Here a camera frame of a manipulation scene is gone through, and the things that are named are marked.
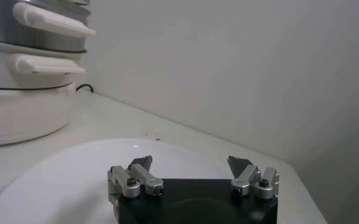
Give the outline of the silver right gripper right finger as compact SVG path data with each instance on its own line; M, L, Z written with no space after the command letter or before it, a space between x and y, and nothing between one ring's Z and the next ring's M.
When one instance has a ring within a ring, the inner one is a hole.
M269 200L279 195L279 173L273 167L267 167L263 173L248 159L229 156L227 162L234 179L230 181L231 194L242 198L253 193L256 198Z

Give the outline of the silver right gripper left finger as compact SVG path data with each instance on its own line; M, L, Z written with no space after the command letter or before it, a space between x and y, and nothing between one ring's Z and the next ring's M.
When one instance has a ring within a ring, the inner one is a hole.
M163 180L149 172L151 164L152 156L148 155L135 158L126 169L122 166L111 167L107 174L109 199L113 200L121 195L125 198L137 198L142 186L146 194L161 197L164 192Z

